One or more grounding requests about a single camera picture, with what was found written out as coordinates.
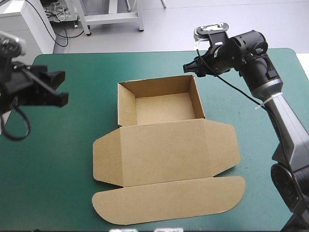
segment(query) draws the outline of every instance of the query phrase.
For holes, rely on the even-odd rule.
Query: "floor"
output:
[[[108,0],[83,0],[88,15],[106,14]],[[148,52],[193,50],[193,29],[217,22],[229,24],[230,36],[250,31],[262,32],[270,48],[291,48],[309,76],[309,0],[142,0],[145,31],[138,23],[107,24],[91,27],[91,36],[82,34],[69,46],[55,46],[54,53]],[[118,12],[126,12],[119,0]],[[62,32],[59,25],[54,25]],[[66,24],[70,36],[82,27]]]

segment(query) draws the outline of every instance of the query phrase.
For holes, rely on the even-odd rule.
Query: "open cardboard box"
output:
[[[240,176],[213,177],[240,162],[233,126],[204,119],[192,75],[118,84],[120,128],[93,144],[98,214],[115,224],[215,214],[242,198]]]

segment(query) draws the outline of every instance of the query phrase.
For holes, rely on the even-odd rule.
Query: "robotic arm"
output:
[[[30,121],[19,107],[21,105],[54,105],[68,103],[68,93],[55,90],[65,79],[64,71],[47,72],[47,66],[25,65],[12,62],[12,58],[24,55],[25,41],[0,31],[0,120],[2,133],[11,140],[22,140],[31,132]],[[27,133],[13,136],[5,127],[3,114],[16,110],[23,118]]]
[[[183,66],[184,72],[198,77],[219,75],[235,69],[243,77],[251,94],[262,100],[279,139],[272,157],[271,178],[289,210],[293,213],[282,231],[309,230],[309,135],[284,99],[283,82],[267,55],[263,34],[249,31],[228,38],[228,24],[219,23],[195,28],[198,57]],[[204,55],[200,41],[209,41]]]

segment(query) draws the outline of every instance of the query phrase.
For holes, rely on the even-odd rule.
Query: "green mat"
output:
[[[309,81],[294,51],[270,49],[284,81],[283,93],[309,128]],[[267,114],[215,77],[198,78],[206,117],[234,125],[241,163],[221,175],[241,175],[246,192],[232,210],[192,217],[117,226],[92,207],[95,192],[117,188],[92,177],[92,143],[117,128],[117,83],[183,74],[195,52],[41,55],[35,64],[50,71],[66,70],[59,90],[70,93],[69,104],[23,107],[33,131],[22,142],[0,137],[0,230],[108,230],[183,227],[185,230],[279,230],[290,217],[270,178],[278,139]],[[223,77],[249,93],[236,72]],[[16,114],[7,128],[20,132]]]

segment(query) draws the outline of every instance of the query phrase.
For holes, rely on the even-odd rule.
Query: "cable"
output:
[[[67,43],[66,43],[66,45],[61,45],[61,44],[59,44],[59,43],[53,38],[52,34],[49,32],[49,29],[47,28],[47,26],[46,26],[44,20],[42,19],[40,13],[38,12],[38,10],[34,7],[34,5],[33,5],[29,0],[25,0],[25,1],[28,2],[28,3],[32,6],[32,8],[36,11],[36,13],[37,13],[38,16],[40,17],[41,21],[43,22],[43,24],[44,24],[44,26],[45,26],[45,28],[46,28],[48,34],[49,34],[50,37],[53,39],[53,41],[54,41],[56,44],[58,44],[60,47],[66,47],[66,46],[68,46],[68,45],[69,45],[69,39],[67,38]]]
[[[56,32],[55,32],[55,34],[58,35],[58,36],[60,36],[60,37],[63,37],[63,38],[69,38],[69,39],[71,39],[71,38],[77,38],[77,37],[79,37],[81,34],[83,34],[83,32],[84,32],[84,30],[83,30],[81,33],[79,33],[78,35],[75,35],[75,36],[63,36],[63,35],[60,35],[60,34],[58,34],[58,33],[56,33]]]
[[[237,88],[236,86],[232,85],[231,83],[227,82],[226,80],[224,80],[220,75],[216,74],[212,68],[203,60],[203,57],[201,56],[201,54],[199,53],[199,50],[197,49],[197,55],[198,57],[201,59],[201,61],[203,62],[203,64],[213,73],[214,76],[218,77],[221,81],[223,81],[224,83],[226,83],[228,86],[232,87],[233,89],[237,90],[238,92],[240,92],[242,95],[244,95],[246,98],[248,98],[249,100],[253,101],[255,104],[257,105],[260,105],[260,103],[258,101],[256,101],[255,99],[253,99],[252,97],[250,97],[249,95],[247,95],[245,92],[243,92],[241,89]],[[288,168],[289,170],[292,170],[291,168],[291,165],[290,163],[288,162],[288,158],[287,158],[287,155],[286,155],[286,151],[285,151],[285,148],[284,148],[284,145],[283,145],[283,136],[282,136],[282,133],[280,131],[280,127],[279,127],[279,123],[278,123],[278,120],[276,119],[275,115],[266,107],[264,106],[261,106],[261,108],[263,108],[269,115],[270,119],[274,122],[275,124],[275,131],[278,132],[278,140],[279,140],[279,144],[281,144],[281,147],[282,147],[282,151],[283,151],[283,155],[284,155],[284,159],[285,159],[285,162],[286,162],[286,165],[288,165]],[[300,189],[300,186],[298,185],[298,182],[295,178],[295,175],[294,173],[291,173],[291,176],[292,176],[292,179],[293,179],[293,182],[294,182],[294,186],[297,188],[297,191],[302,199],[302,202],[305,206],[305,209],[307,210],[307,212],[309,213],[309,206],[306,204],[306,201],[305,201],[305,197]]]
[[[0,121],[1,121],[1,130],[2,133],[5,137],[7,137],[8,139],[14,140],[14,141],[20,141],[25,139],[30,133],[31,133],[31,124],[30,121],[28,119],[28,117],[25,115],[25,113],[18,108],[18,106],[16,105],[15,101],[13,101],[13,103],[11,104],[11,109],[14,109],[23,119],[26,128],[27,128],[27,132],[24,136],[15,136],[15,135],[11,135],[7,130],[6,130],[6,126],[4,123],[4,118],[3,115],[0,116]]]
[[[197,54],[198,57],[202,60],[203,64],[213,73],[214,76],[218,77],[221,81],[223,81],[224,83],[226,83],[228,86],[232,87],[233,89],[237,90],[238,92],[240,92],[242,95],[244,95],[246,98],[248,98],[249,100],[253,101],[255,104],[259,105],[260,103],[256,100],[254,100],[252,97],[250,97],[248,94],[246,94],[244,91],[242,91],[241,89],[235,87],[234,85],[232,85],[231,83],[227,82],[226,80],[224,80],[221,76],[219,76],[218,74],[216,74],[210,67],[209,65],[203,60],[201,54],[199,53],[199,50],[197,49]]]
[[[48,18],[55,16],[55,14],[53,14],[52,12],[47,11],[47,10],[45,11],[45,13],[50,14],[50,15],[48,15]],[[63,38],[68,38],[68,39],[72,39],[72,38],[77,38],[77,37],[79,37],[80,35],[83,34],[83,32],[84,32],[84,30],[83,30],[81,33],[79,33],[78,35],[74,35],[74,36],[63,36],[63,35],[60,35],[60,34],[58,34],[58,33],[56,33],[56,32],[54,32],[54,33],[55,33],[57,36],[60,36],[60,37],[63,37]]]

